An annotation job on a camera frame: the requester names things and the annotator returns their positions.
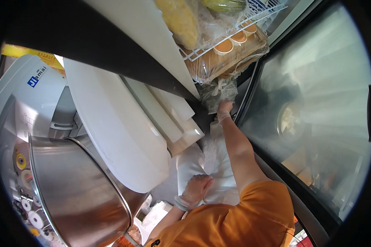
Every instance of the tape roll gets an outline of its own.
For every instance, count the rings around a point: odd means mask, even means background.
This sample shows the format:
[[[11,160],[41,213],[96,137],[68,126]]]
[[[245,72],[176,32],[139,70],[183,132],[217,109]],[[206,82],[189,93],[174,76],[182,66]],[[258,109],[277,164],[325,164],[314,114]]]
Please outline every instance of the tape roll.
[[[26,167],[26,159],[25,159],[25,156],[23,156],[23,154],[19,153],[16,156],[16,165],[21,170],[25,169],[25,167]]]
[[[36,211],[31,210],[28,212],[28,219],[30,223],[37,229],[41,229],[44,227],[44,220],[40,215],[41,213],[40,214],[38,213],[39,210]]]
[[[32,210],[32,206],[30,205],[30,203],[26,199],[22,199],[21,203],[22,203],[23,209],[26,210],[27,212]]]
[[[34,205],[41,207],[40,199],[37,196],[33,196],[33,203]]]
[[[32,186],[30,185],[30,183],[33,180],[33,176],[30,170],[23,170],[20,174],[20,179],[22,180],[22,184],[26,187],[26,189],[32,190]]]

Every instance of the bowl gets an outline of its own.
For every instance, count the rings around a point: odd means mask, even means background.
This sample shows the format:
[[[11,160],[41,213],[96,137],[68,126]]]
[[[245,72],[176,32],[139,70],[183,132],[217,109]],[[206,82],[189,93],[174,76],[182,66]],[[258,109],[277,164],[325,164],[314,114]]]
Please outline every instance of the bowl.
[[[240,31],[229,37],[229,39],[233,45],[241,45],[247,41],[247,35],[243,31]]]
[[[214,51],[214,53],[216,53],[219,56],[224,56],[225,54],[230,53],[233,48],[234,48],[234,46],[233,46],[232,42],[228,39],[228,40],[224,40],[220,44],[216,45],[213,48],[213,51]]]

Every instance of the yellow tape roll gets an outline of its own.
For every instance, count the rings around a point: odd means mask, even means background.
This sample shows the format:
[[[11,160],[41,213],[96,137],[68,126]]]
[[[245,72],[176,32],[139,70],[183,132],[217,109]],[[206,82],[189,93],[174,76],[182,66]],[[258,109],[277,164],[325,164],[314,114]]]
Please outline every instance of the yellow tape roll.
[[[25,167],[26,167],[26,159],[25,159],[25,156],[23,156],[23,154],[19,153],[16,156],[16,165],[21,170],[25,169]]]

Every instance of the green vegetable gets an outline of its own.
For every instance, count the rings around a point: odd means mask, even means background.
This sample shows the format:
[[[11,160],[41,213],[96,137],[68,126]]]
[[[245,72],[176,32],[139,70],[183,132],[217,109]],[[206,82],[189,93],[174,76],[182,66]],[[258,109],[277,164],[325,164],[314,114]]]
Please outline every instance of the green vegetable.
[[[209,9],[221,13],[238,13],[246,8],[246,0],[202,0]]]

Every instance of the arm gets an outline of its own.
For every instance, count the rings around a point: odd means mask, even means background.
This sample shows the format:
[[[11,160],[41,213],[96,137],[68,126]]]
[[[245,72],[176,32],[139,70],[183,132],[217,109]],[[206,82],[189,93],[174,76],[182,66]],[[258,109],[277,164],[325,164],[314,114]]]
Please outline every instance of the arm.
[[[181,196],[176,196],[176,203],[181,204],[187,210],[198,206],[199,202],[212,186],[214,179],[206,174],[194,175],[187,183],[186,189]],[[170,226],[182,219],[185,211],[179,209],[176,205],[167,213],[165,217],[156,225],[148,237],[150,240],[156,238],[159,233],[167,226]]]
[[[165,215],[165,217],[163,217],[163,219],[158,223],[158,225],[154,227],[150,233],[150,236],[148,237],[147,243],[153,238],[156,238],[162,229],[181,220],[184,213],[185,212],[183,210],[180,210],[176,205],[174,205],[172,209],[169,210],[169,212]]]
[[[270,180],[258,166],[252,144],[232,121],[229,112],[232,102],[222,101],[218,107],[217,117],[223,127],[225,145],[227,146],[232,172],[239,194],[249,184]]]

